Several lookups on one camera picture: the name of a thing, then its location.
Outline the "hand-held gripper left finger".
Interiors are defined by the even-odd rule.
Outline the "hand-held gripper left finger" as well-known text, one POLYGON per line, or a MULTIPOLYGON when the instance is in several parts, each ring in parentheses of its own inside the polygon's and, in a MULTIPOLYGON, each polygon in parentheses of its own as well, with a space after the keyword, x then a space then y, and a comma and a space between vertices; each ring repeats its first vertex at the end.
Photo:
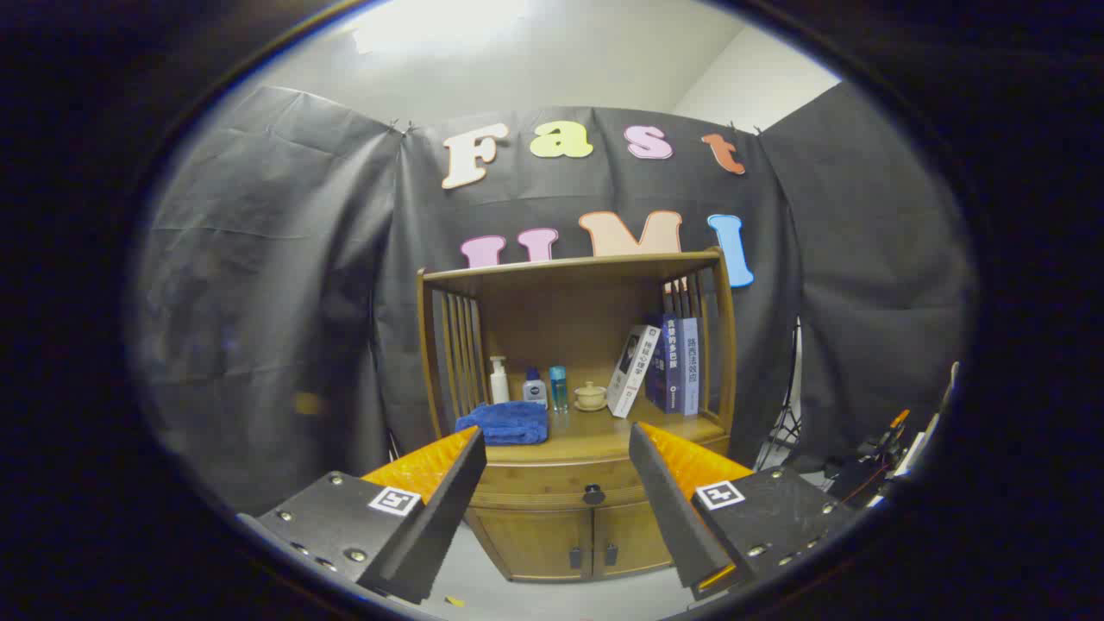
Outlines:
POLYGON ((469 427, 364 475, 332 471, 272 511, 238 523, 307 573, 344 593, 422 604, 486 467, 469 427))

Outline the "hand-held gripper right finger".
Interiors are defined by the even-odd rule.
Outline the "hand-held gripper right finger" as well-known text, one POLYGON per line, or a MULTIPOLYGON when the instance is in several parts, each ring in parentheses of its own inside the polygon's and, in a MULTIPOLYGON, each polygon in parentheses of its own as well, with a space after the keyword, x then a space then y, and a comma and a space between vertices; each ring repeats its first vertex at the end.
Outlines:
POLYGON ((753 472, 645 422, 631 425, 630 460, 679 581, 697 600, 788 571, 856 519, 793 469, 753 472))

